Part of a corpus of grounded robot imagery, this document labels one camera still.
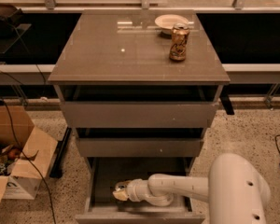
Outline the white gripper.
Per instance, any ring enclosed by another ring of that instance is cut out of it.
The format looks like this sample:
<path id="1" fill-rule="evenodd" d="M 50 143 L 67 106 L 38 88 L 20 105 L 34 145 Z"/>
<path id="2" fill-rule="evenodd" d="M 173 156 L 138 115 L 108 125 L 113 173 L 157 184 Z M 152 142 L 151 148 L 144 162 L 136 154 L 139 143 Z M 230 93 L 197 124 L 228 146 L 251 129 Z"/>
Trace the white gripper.
<path id="1" fill-rule="evenodd" d="M 115 190 L 113 196 L 120 201 L 126 202 L 130 199 L 132 202 L 142 202 L 150 195 L 147 181 L 142 179 L 120 181 L 116 184 L 116 188 L 126 188 Z"/>

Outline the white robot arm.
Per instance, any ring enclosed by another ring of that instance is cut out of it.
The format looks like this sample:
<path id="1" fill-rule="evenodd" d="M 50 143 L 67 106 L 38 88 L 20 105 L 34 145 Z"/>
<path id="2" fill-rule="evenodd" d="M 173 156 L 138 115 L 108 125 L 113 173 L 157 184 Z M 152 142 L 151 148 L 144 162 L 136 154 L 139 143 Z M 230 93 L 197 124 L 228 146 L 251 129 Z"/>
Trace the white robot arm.
<path id="1" fill-rule="evenodd" d="M 113 196 L 120 201 L 170 205 L 175 195 L 209 204 L 210 224 L 267 224 L 264 209 L 271 199 L 267 181 L 245 158 L 223 153 L 207 177 L 154 174 L 147 180 L 119 182 Z"/>

